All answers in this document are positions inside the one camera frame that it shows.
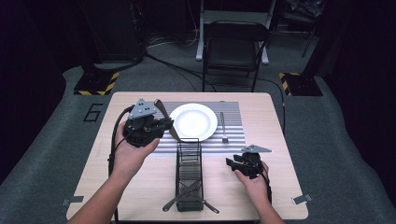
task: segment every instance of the black curtain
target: black curtain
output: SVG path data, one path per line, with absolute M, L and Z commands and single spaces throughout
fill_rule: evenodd
M 79 41 L 93 63 L 99 63 L 92 34 L 80 5 L 81 0 L 22 0 L 37 31 L 46 43 L 49 52 L 61 71 L 81 65 L 74 43 Z M 78 34 L 71 32 L 70 27 Z
M 396 3 L 329 3 L 320 40 L 303 74 L 324 77 L 341 106 L 349 136 L 396 204 Z
M 0 182 L 63 97 L 65 81 L 37 23 L 20 0 L 0 7 Z

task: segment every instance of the table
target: table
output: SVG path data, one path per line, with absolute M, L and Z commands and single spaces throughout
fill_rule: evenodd
M 261 153 L 261 157 L 270 167 L 275 210 L 283 219 L 307 218 L 306 204 L 294 204 L 291 201 L 291 198 L 302 195 L 302 191 L 269 94 L 257 92 L 116 92 L 111 98 L 75 192 L 75 196 L 84 197 L 83 202 L 70 204 L 66 215 L 68 219 L 106 181 L 107 158 L 114 124 L 122 110 L 135 104 L 140 98 L 148 103 L 156 99 L 161 99 L 164 103 L 238 102 L 247 145 L 254 144 L 272 149 L 270 153 Z M 157 153 L 147 157 L 141 170 L 124 191 L 119 204 L 120 220 L 258 219 L 245 187 L 236 178 L 231 168 L 225 164 L 225 158 L 231 159 L 233 154 L 203 154 L 204 196 L 209 203 L 219 209 L 219 214 L 213 213 L 207 207 L 204 207 L 201 212 L 180 213 L 175 205 L 168 212 L 164 212 L 163 206 L 175 197 L 176 153 Z
M 271 6 L 269 12 L 237 12 L 237 11 L 217 11 L 217 10 L 205 10 L 204 0 L 201 0 L 200 10 L 200 27 L 199 27 L 199 42 L 195 59 L 197 61 L 202 60 L 202 52 L 204 50 L 204 25 L 209 24 L 212 21 L 250 21 L 259 22 L 265 27 L 270 27 L 272 19 L 272 13 L 275 7 L 276 0 L 270 0 Z M 262 52 L 262 63 L 268 64 L 268 54 L 264 47 Z

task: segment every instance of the black chair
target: black chair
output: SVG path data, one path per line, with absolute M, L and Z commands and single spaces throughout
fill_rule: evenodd
M 208 69 L 255 72 L 254 91 L 262 51 L 270 35 L 256 22 L 213 21 L 205 25 L 202 91 L 205 91 Z
M 309 13 L 303 13 L 301 10 L 291 9 L 290 4 L 287 0 L 276 0 L 273 17 L 271 19 L 271 24 L 269 27 L 269 30 L 271 31 L 271 36 L 268 40 L 267 48 L 270 48 L 271 40 L 274 36 L 279 22 L 286 21 L 288 24 L 297 24 L 309 31 L 307 36 L 308 40 L 306 42 L 302 56 L 304 57 L 311 43 L 312 36 L 317 31 L 318 21 L 320 19 L 321 11 L 324 8 L 324 5 L 325 1 L 323 0 L 320 4 L 319 12 L 316 12 L 316 15 L 310 15 Z

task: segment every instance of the person's right hand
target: person's right hand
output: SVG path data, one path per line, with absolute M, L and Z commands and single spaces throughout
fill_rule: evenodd
M 264 167 L 262 174 L 268 178 L 269 167 L 263 161 L 262 166 Z M 247 195 L 255 206 L 259 205 L 260 203 L 270 203 L 267 195 L 267 184 L 261 175 L 259 175 L 257 178 L 249 179 L 238 170 L 235 170 L 234 172 L 236 177 L 238 177 L 238 179 L 246 187 Z
M 114 160 L 113 173 L 110 177 L 116 177 L 125 187 L 139 171 L 145 158 L 155 150 L 160 143 L 159 138 L 155 138 L 145 147 L 135 147 L 129 144 L 122 134 L 125 122 L 121 123 L 116 133 L 116 158 Z

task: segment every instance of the gray striped mat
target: gray striped mat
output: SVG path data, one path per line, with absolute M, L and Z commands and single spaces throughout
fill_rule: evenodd
M 211 137 L 201 143 L 203 153 L 240 152 L 241 148 L 246 146 L 238 102 L 163 102 L 168 114 L 171 114 L 180 105 L 191 103 L 206 105 L 218 117 L 218 128 Z M 224 113 L 225 132 L 229 140 L 228 144 L 224 144 L 221 141 L 220 112 Z M 163 115 L 157 112 L 154 117 L 160 119 L 163 118 Z M 154 153 L 176 153 L 176 150 L 177 141 L 166 131 Z

